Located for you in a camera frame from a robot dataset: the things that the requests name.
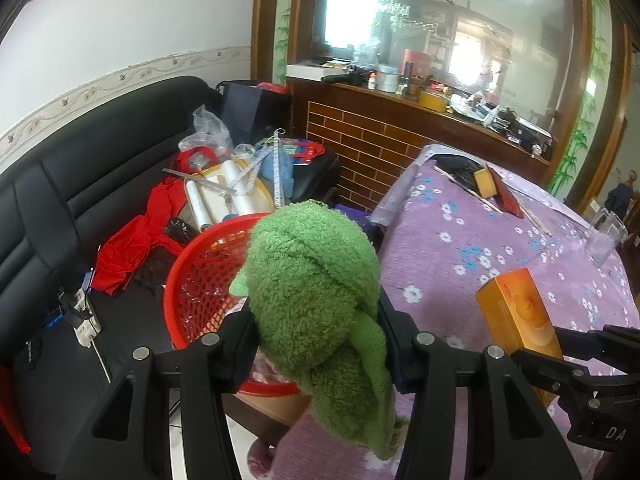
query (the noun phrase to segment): white tile floor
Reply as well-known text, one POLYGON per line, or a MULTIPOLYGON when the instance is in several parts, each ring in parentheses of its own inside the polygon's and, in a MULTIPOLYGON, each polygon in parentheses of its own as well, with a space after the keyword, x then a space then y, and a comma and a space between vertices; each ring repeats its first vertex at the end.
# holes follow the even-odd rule
MULTIPOLYGON (((242 480, 254 480, 254 476, 249 473, 246 465, 246 454, 257 438, 253 433, 247 431, 234 420, 226 418, 231 435, 231 443, 236 452, 236 461, 238 461, 238 469, 242 480)), ((169 420, 169 443, 171 446, 171 470, 174 480, 187 480, 187 471, 184 466, 184 450, 182 448, 182 419, 180 418, 180 410, 174 413, 169 420)))

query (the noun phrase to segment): red plastic basket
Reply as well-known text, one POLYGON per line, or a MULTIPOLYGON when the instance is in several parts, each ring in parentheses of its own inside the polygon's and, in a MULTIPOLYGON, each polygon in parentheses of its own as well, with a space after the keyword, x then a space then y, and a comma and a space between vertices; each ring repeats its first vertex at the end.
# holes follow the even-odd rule
MULTIPOLYGON (((163 307, 174 346, 180 350, 208 332, 216 332, 225 312, 239 298, 229 285, 246 260, 251 228, 268 213, 226 220, 201 233, 184 248, 166 280, 163 307)), ((296 383, 259 383, 252 379, 240 391, 261 397, 298 394, 296 383)))

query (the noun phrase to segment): yellow container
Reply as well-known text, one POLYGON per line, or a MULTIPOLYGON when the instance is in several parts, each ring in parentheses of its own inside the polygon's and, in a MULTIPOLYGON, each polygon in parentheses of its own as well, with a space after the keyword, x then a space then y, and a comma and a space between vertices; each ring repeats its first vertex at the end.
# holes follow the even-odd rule
MULTIPOLYGON (((476 292, 476 301, 495 344, 507 354, 527 348, 562 359, 556 330, 529 269, 495 277, 476 292)), ((556 398, 543 390, 534 390, 545 407, 556 398)))
POLYGON ((431 92, 421 92, 418 104, 435 112, 444 113, 447 110, 447 98, 431 92))

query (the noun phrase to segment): sofa backrest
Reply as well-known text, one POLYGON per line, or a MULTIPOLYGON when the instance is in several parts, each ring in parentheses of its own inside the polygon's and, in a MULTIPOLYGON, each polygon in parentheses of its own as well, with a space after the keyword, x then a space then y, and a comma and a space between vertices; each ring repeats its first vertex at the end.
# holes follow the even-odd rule
POLYGON ((66 124, 0 175, 0 363, 76 286, 97 248, 146 209, 200 105, 222 98, 181 76, 131 91, 66 124))

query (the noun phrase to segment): wallpaper border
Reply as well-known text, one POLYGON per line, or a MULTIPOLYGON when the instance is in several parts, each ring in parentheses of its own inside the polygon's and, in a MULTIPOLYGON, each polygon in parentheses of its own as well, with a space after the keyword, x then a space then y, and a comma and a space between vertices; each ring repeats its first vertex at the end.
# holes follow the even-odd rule
POLYGON ((62 94, 0 135, 0 173, 33 146, 92 108, 149 83, 231 62, 248 62, 249 46, 159 57, 130 65, 62 94))

